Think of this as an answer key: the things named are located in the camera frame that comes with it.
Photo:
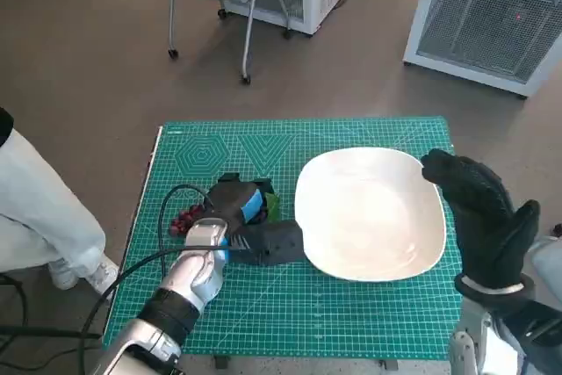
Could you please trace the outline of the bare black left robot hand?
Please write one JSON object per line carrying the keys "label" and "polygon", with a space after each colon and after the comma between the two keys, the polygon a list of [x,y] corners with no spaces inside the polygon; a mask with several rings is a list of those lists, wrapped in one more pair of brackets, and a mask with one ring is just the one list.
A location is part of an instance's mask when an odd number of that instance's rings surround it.
{"label": "bare black left robot hand", "polygon": [[269,214],[267,194],[275,194],[270,178],[242,181],[239,173],[225,173],[207,193],[203,216],[224,220],[229,233],[261,224]]}

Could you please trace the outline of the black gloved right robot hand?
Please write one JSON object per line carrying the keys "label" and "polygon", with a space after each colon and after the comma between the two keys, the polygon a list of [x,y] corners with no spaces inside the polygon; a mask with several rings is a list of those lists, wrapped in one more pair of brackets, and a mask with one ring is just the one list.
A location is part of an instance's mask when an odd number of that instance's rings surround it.
{"label": "black gloved right robot hand", "polygon": [[514,208],[501,178],[473,159],[430,150],[423,177],[438,186],[454,217],[461,255],[460,281],[476,292],[521,291],[523,261],[537,235],[540,205]]}

